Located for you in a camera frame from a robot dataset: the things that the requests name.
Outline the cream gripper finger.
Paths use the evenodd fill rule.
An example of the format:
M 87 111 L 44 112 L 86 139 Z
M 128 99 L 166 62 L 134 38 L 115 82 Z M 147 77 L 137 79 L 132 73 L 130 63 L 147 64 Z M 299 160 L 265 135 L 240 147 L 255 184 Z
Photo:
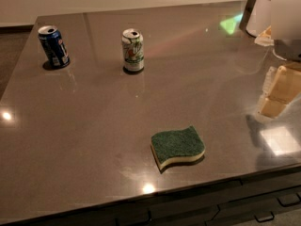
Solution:
M 268 98 L 268 92 L 271 88 L 273 79 L 277 73 L 275 67 L 271 67 L 265 76 L 265 80 L 262 87 L 262 96 L 260 99 L 259 113 L 268 118 L 276 118 L 286 107 L 286 104 L 270 100 Z

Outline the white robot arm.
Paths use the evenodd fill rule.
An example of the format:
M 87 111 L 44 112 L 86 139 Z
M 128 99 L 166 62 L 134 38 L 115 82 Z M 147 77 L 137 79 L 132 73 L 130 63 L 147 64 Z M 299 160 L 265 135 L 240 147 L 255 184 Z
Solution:
M 268 70 L 256 116 L 278 117 L 301 92 L 301 0 L 247 0 L 240 27 L 285 63 Z

